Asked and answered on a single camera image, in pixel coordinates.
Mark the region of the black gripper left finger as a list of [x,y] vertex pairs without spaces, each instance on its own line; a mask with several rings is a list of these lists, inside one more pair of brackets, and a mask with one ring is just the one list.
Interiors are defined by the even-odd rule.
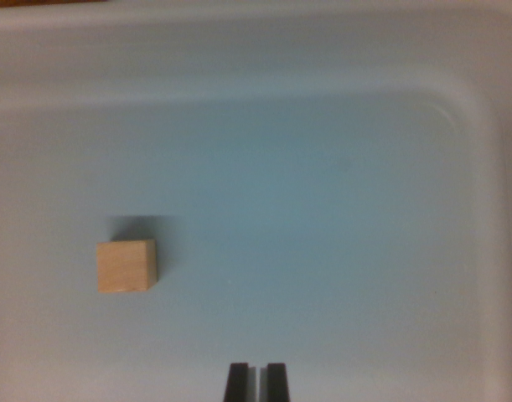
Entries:
[[227,376],[224,402],[256,400],[256,369],[248,363],[232,363]]

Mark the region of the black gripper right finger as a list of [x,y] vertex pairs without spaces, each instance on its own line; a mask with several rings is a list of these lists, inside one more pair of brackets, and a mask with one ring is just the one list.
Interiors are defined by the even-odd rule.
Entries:
[[269,363],[260,368],[260,402],[290,402],[290,392],[285,363]]

